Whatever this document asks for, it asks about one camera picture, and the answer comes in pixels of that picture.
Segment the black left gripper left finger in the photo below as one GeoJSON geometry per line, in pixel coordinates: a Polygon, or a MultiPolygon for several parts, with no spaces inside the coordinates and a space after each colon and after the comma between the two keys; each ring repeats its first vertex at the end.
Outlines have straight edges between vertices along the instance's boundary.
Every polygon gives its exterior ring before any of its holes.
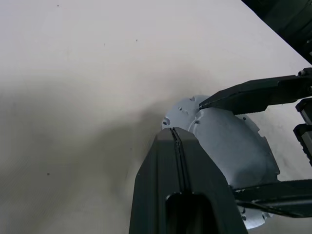
{"type": "Polygon", "coordinates": [[[129,233],[165,234],[168,199],[189,190],[182,131],[165,128],[156,135],[135,178],[129,233]]]}

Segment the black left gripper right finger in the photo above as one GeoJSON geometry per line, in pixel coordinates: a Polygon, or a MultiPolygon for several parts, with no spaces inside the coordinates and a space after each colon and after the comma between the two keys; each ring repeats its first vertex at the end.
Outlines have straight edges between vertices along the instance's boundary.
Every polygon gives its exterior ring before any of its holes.
{"type": "Polygon", "coordinates": [[[223,173],[190,132],[173,128],[184,188],[176,234],[245,234],[247,230],[223,173]]]}

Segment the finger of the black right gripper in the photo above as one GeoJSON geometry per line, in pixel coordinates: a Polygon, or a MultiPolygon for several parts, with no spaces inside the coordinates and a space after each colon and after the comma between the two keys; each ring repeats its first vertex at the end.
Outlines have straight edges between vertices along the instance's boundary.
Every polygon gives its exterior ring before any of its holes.
{"type": "Polygon", "coordinates": [[[237,205],[287,216],[312,216],[312,181],[293,180],[233,189],[237,205]]]}
{"type": "Polygon", "coordinates": [[[234,115],[265,111],[270,105],[296,102],[312,95],[312,71],[298,75],[250,80],[218,91],[199,104],[199,109],[218,108],[234,115]]]}

